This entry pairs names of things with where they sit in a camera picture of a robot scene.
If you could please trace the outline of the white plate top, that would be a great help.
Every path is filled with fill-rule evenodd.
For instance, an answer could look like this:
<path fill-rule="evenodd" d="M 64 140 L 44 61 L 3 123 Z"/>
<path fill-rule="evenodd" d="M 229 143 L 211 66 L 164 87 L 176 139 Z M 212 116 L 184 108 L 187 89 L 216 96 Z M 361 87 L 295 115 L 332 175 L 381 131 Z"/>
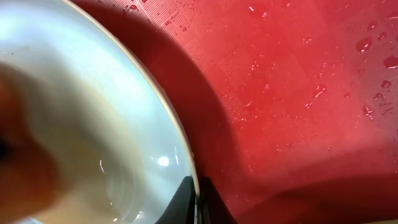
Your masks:
<path fill-rule="evenodd" d="M 1 0 L 1 64 L 24 75 L 29 127 L 62 195 L 24 223 L 156 223 L 197 173 L 179 118 L 150 71 L 71 1 Z"/>

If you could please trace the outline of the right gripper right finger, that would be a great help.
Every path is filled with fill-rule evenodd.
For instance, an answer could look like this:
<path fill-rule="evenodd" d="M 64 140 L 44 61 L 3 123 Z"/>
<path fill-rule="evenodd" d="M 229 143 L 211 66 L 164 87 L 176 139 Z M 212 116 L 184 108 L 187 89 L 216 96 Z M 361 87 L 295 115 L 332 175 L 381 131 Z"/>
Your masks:
<path fill-rule="evenodd" d="M 202 224 L 237 224 L 209 177 L 200 181 Z"/>

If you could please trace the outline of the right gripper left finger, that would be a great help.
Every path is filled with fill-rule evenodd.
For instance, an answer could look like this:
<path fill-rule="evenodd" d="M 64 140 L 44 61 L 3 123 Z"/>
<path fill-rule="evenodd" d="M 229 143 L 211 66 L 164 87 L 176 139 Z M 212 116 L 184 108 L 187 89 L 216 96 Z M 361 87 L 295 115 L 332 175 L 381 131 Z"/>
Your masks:
<path fill-rule="evenodd" d="M 165 212 L 155 224 L 194 224 L 196 193 L 193 178 L 183 178 Z"/>

